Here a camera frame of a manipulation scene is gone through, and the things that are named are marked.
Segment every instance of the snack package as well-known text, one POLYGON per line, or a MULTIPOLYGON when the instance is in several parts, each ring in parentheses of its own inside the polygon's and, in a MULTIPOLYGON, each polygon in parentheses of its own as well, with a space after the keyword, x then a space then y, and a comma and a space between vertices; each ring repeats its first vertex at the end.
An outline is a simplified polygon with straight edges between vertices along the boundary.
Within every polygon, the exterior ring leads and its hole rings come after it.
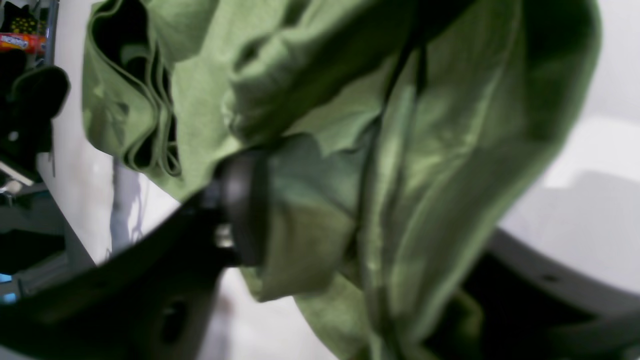
POLYGON ((21 49, 28 54, 44 53, 47 38, 38 35, 0 33, 0 51, 21 49))

